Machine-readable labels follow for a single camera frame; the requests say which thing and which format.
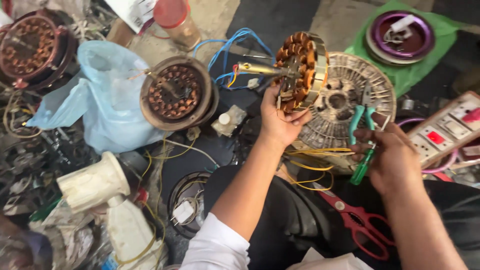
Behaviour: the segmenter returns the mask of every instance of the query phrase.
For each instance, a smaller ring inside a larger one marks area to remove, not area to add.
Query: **purple metal ring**
[[[392,18],[398,17],[398,19],[400,20],[410,14],[415,16],[415,19],[414,19],[415,22],[413,23],[414,26],[423,30],[424,44],[419,50],[415,52],[399,52],[390,48],[387,44],[384,43],[384,38],[380,34],[380,25],[382,25],[385,21],[390,20]],[[389,11],[379,15],[373,21],[371,32],[369,34],[371,35],[372,40],[380,50],[382,50],[384,53],[388,55],[391,55],[394,58],[398,58],[402,60],[411,60],[412,58],[422,58],[423,56],[428,54],[435,46],[435,36],[433,35],[433,28],[421,16],[409,11],[400,11],[400,10]]]

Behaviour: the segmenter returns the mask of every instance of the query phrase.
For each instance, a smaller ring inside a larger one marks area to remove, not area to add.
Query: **black cloth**
[[[204,191],[206,212],[210,211],[240,168],[240,165],[232,165],[214,171]],[[318,176],[310,175],[309,178],[316,179]],[[385,216],[380,195],[369,179],[363,179],[358,186],[351,185],[348,179],[349,176],[336,177],[332,192],[351,206],[361,206],[367,213]],[[329,186],[329,181],[322,179],[320,184]],[[424,185],[468,268],[480,269],[480,190],[430,180],[425,180]],[[391,237],[387,226],[371,223]],[[375,251],[376,246],[367,238],[360,238],[360,241],[369,250]],[[401,268],[395,247],[387,246],[390,254],[388,261],[370,257],[353,242],[351,230],[344,227],[340,214],[316,191],[274,177],[260,220],[250,239],[249,269],[286,269],[300,262],[310,247],[326,258],[353,252],[374,269]]]

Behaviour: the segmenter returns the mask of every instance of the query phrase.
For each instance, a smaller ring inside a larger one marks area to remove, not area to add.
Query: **brass pipe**
[[[251,64],[247,62],[238,62],[238,72],[246,72],[250,74],[262,74],[265,76],[286,76],[295,77],[296,72],[289,68],[274,67],[270,65]]]

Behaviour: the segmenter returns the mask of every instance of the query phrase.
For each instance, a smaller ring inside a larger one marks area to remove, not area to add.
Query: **extension board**
[[[469,91],[412,129],[422,168],[480,136],[480,96]]]

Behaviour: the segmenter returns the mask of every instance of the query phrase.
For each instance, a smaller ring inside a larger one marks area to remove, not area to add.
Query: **plastic jar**
[[[190,17],[190,7],[184,0],[158,0],[153,9],[153,18],[182,51],[193,50],[202,40]]]

